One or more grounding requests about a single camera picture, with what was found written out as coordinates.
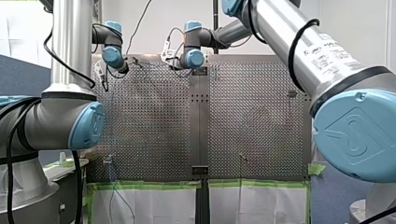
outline robotic arm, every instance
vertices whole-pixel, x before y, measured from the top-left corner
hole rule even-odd
[[[177,63],[164,61],[178,69],[199,67],[205,57],[200,47],[227,49],[257,31],[289,66],[296,86],[312,98],[315,142],[326,160],[361,180],[396,182],[396,76],[386,67],[355,60],[309,21],[299,4],[225,0],[224,13],[239,21],[217,31],[187,22],[184,53],[173,56]]]
[[[98,143],[105,109],[92,92],[92,44],[104,45],[108,66],[129,71],[120,25],[92,26],[92,0],[42,2],[53,12],[51,84],[41,98],[0,97],[0,223],[14,223],[11,210],[17,223],[59,223],[58,188],[44,176],[38,150],[80,150]]]

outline white wall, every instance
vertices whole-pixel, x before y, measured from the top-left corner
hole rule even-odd
[[[119,21],[123,35],[131,36],[138,19],[148,0],[103,0],[103,21]],[[303,0],[303,12],[308,17],[318,16],[318,0]],[[204,27],[213,28],[212,0],[153,0],[143,19],[130,53],[158,54],[163,49],[163,42],[173,27],[183,29],[186,21],[200,21]],[[235,19],[222,13],[219,1],[219,26],[224,26]],[[182,42],[182,36],[174,32],[172,41],[176,48]],[[124,41],[123,50],[128,48],[129,40]],[[221,50],[220,53],[230,54],[274,54],[268,46],[252,37],[241,48]]]
[[[52,16],[39,2],[0,1],[0,54],[50,67],[42,46],[51,26]]]
[[[103,21],[120,21],[124,50],[148,0],[103,0]],[[309,18],[320,18],[321,29],[339,41],[355,58],[367,64],[385,64],[396,71],[396,2],[393,0],[302,0]],[[172,27],[197,20],[212,28],[212,0],[152,0],[131,48],[131,53],[158,54]],[[219,2],[219,26],[225,16]],[[0,54],[50,67],[42,43],[52,17],[39,2],[0,1]],[[182,41],[174,32],[172,48]],[[273,54],[252,37],[245,46],[221,50],[226,54]]]
[[[320,0],[321,30],[362,63],[385,65],[389,48],[388,4],[391,1]]]

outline green tape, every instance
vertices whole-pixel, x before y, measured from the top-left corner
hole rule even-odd
[[[113,190],[113,189],[199,189],[200,181],[179,181],[179,182],[145,182],[145,181],[117,181],[117,183],[93,183],[88,185],[92,190]]]
[[[62,165],[59,164],[58,161],[50,163],[46,166],[44,166],[44,168],[51,168],[53,166],[60,166],[60,167],[73,167],[74,166],[74,161],[65,161],[64,163],[62,163]]]
[[[326,169],[326,166],[322,164],[308,164],[309,175],[320,175],[324,171],[324,169]]]
[[[251,180],[251,179],[224,179],[208,180],[210,188],[229,188],[242,186],[257,186],[267,188],[286,189],[306,189],[309,186],[307,181],[271,181],[271,180]]]

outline metal frame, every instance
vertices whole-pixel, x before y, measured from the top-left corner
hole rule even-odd
[[[161,63],[161,59],[159,55],[130,55],[129,56],[129,64],[135,63],[132,66],[145,66],[147,63]],[[271,63],[279,63],[280,60],[276,56],[253,56],[253,55],[208,55],[206,56],[204,66],[207,67],[207,75],[203,71],[194,71],[191,76],[188,77],[188,85],[189,85],[189,97],[190,101],[190,156],[191,156],[191,178],[192,180],[201,180],[202,187],[197,190],[196,194],[196,223],[197,224],[206,224],[210,222],[210,211],[209,211],[209,188],[207,185],[207,180],[209,179],[209,175],[205,173],[205,169],[209,164],[208,162],[208,128],[209,128],[209,118],[210,118],[210,100],[211,100],[211,92],[209,89],[210,85],[210,76],[214,76],[217,72],[216,68],[211,68],[211,64],[213,63],[263,63],[263,62],[271,62]],[[175,74],[169,73],[172,80],[175,80]],[[302,181],[308,180],[309,177],[307,175],[307,165],[311,161],[311,117],[309,116],[309,107],[310,107],[310,99],[307,95],[303,95],[304,100],[302,103],[304,104],[304,127],[303,127],[303,161],[304,164],[301,166],[301,174],[298,176],[266,176],[262,179],[271,179],[271,180],[285,180],[285,181]],[[93,167],[99,165],[103,166],[102,160],[92,162]],[[203,173],[194,175],[193,168],[198,168]],[[186,180],[186,177],[183,178],[155,178],[148,179],[151,181],[178,181],[178,180]],[[108,181],[108,179],[100,179],[99,181]]]

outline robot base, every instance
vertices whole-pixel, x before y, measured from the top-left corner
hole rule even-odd
[[[15,207],[13,211],[15,222],[29,224],[59,224],[60,196],[58,189],[59,186],[57,184],[49,183],[49,187],[43,195]],[[0,223],[8,223],[7,207],[0,207]]]

